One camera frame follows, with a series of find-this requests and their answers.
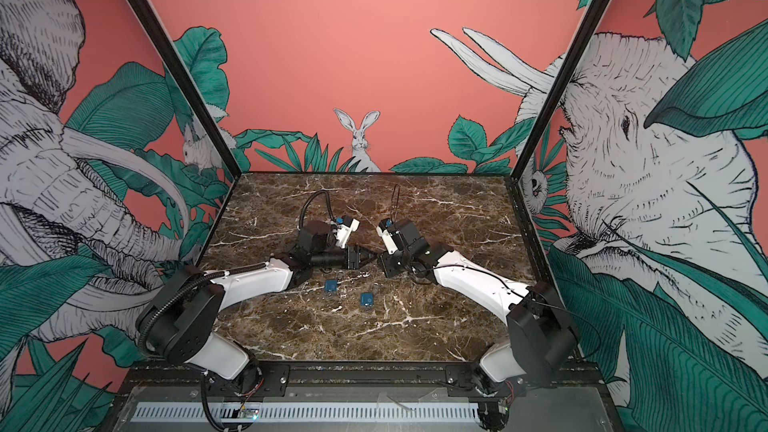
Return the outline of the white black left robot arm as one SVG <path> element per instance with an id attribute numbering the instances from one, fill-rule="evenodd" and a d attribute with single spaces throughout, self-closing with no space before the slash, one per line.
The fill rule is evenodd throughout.
<path id="1" fill-rule="evenodd" d="M 295 244 L 253 265 L 202 271 L 187 266 L 176 273 L 136 320 L 138 347 L 148 357 L 188 365 L 250 389 L 258 385 L 258 360 L 249 351 L 214 332 L 219 314 L 250 299 L 294 289 L 315 269 L 359 270 L 377 254 L 351 245 L 359 222 L 348 216 L 330 223 L 311 221 L 299 229 Z"/>

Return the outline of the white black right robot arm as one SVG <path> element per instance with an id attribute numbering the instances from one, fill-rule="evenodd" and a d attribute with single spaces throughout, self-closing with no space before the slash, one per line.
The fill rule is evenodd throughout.
<path id="1" fill-rule="evenodd" d="M 506 326 L 507 339 L 490 346 L 471 366 L 471 384 L 478 393 L 491 396 L 518 380 L 550 386 L 578 345 L 572 316 L 552 286 L 515 282 L 446 244 L 431 244 L 407 219 L 384 219 L 376 231 L 385 246 L 378 262 L 387 277 L 409 274 L 453 290 Z"/>

